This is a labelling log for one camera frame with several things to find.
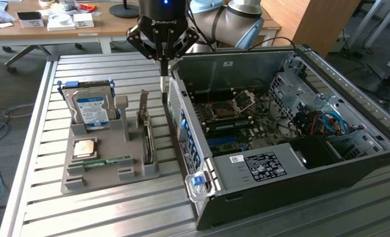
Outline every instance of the gray carpet floor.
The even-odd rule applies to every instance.
[[[358,17],[351,18],[346,27],[346,34],[351,34],[357,28],[363,14]],[[363,38],[367,36],[369,29],[363,32],[358,39],[361,45]],[[116,44],[118,48],[114,52],[134,51],[128,48],[128,44]],[[48,51],[56,55],[75,55],[75,54],[94,54],[102,53],[99,44],[84,43],[84,50],[78,50],[74,44],[47,46]],[[12,47],[15,51],[19,51],[23,47]],[[374,55],[365,54],[361,61],[363,63],[374,63],[383,70],[390,71],[386,67],[386,63],[390,60],[390,28],[386,28],[382,36],[373,45]],[[12,56],[11,53],[6,53],[0,48],[0,108],[10,108],[19,104],[32,103],[36,98],[40,78],[44,71],[46,55],[39,51],[32,51],[23,59],[20,59],[14,66],[18,68],[18,73],[11,75],[4,68],[3,63]],[[353,69],[361,67],[361,65],[346,59],[341,54],[330,54],[327,61],[335,66],[335,68],[346,73]],[[379,83],[378,77],[371,74],[367,68],[359,69],[347,75],[347,78],[358,84],[361,87],[367,89],[375,89]],[[28,113],[31,108],[24,108],[18,111],[18,114]],[[12,118],[10,120],[10,133],[7,137],[0,141],[0,171],[6,181],[6,185],[10,188],[16,172],[16,166],[19,156],[22,152],[22,145],[24,142],[30,117],[27,118]],[[0,201],[0,207],[6,205],[8,198],[8,192]],[[4,210],[0,209],[0,223],[3,218]]]

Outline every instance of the aluminum workbench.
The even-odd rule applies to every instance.
[[[54,84],[59,79],[108,78],[115,80],[116,93],[128,96],[127,114],[139,109],[140,89],[150,91],[162,176],[86,194],[63,195],[70,112]],[[46,66],[0,237],[60,235],[390,236],[390,166],[373,172],[353,188],[198,232],[172,150],[158,66],[139,53],[62,56]]]

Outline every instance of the hard drive label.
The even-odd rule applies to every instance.
[[[287,174],[274,152],[246,157],[244,162],[258,182]]]
[[[108,114],[103,108],[103,97],[80,98],[76,100],[83,122],[87,126],[104,126],[108,123]]]

